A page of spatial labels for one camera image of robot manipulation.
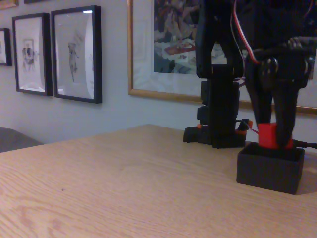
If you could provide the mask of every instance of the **artwork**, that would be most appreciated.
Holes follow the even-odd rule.
[[[52,96],[50,15],[13,17],[12,25],[16,90]]]
[[[127,0],[129,95],[201,103],[204,79],[196,75],[195,53],[199,2]],[[211,59],[213,64],[227,64],[217,43]],[[307,88],[300,91],[300,113],[317,114],[317,99],[311,100],[311,95],[317,95],[317,69],[314,74]],[[251,108],[245,87],[240,89],[240,107]]]
[[[101,8],[53,11],[52,29],[55,96],[101,103]]]
[[[18,6],[18,0],[0,0],[0,9]]]
[[[0,66],[12,66],[10,30],[0,29]]]
[[[154,72],[196,74],[198,20],[199,0],[154,1]],[[212,62],[227,64],[219,44]]]

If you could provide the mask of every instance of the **black box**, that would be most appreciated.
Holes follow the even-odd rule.
[[[304,149],[272,150],[250,143],[238,154],[237,183],[296,194]]]

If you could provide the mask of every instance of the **black cable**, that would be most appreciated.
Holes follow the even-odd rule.
[[[296,148],[307,148],[307,147],[310,147],[310,148],[317,149],[317,143],[307,143],[307,142],[299,141],[299,140],[293,140],[293,142],[294,142],[294,146]]]

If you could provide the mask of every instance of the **black picture frame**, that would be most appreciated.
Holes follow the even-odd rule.
[[[4,34],[4,50],[5,50],[5,61],[6,61],[6,63],[0,63],[0,66],[12,66],[10,29],[1,28],[0,32],[3,32]]]
[[[71,14],[84,11],[92,11],[93,19],[93,67],[94,67],[94,98],[82,98],[69,95],[62,95],[58,92],[57,82],[57,59],[56,59],[56,40],[55,40],[55,17],[62,14]],[[52,44],[53,44],[53,72],[54,72],[54,94],[57,98],[69,99],[80,102],[100,104],[103,102],[102,89],[102,36],[101,36],[101,7],[86,6],[64,10],[52,11]]]
[[[41,1],[48,1],[48,0],[24,0],[24,4],[31,4],[31,3],[41,2]]]
[[[45,92],[38,92],[33,90],[21,89],[19,87],[19,72],[18,72],[18,59],[17,59],[17,42],[16,42],[16,25],[17,20],[24,20],[30,18],[42,19],[42,38],[43,38],[43,60],[44,60],[44,86]],[[23,16],[16,16],[12,18],[13,29],[13,49],[15,60],[15,81],[16,91],[21,93],[29,93],[41,96],[53,96],[53,81],[52,81],[52,56],[51,56],[51,32],[50,32],[50,14],[37,13]]]

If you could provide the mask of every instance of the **gold picture frame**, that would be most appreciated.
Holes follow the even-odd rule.
[[[0,10],[19,5],[19,0],[0,0]]]
[[[127,0],[127,35],[128,35],[128,94],[138,97],[179,101],[201,104],[199,96],[164,93],[156,91],[139,90],[133,88],[133,0]],[[252,109],[251,102],[240,101],[241,109]],[[297,112],[307,115],[317,115],[317,108],[298,106]]]

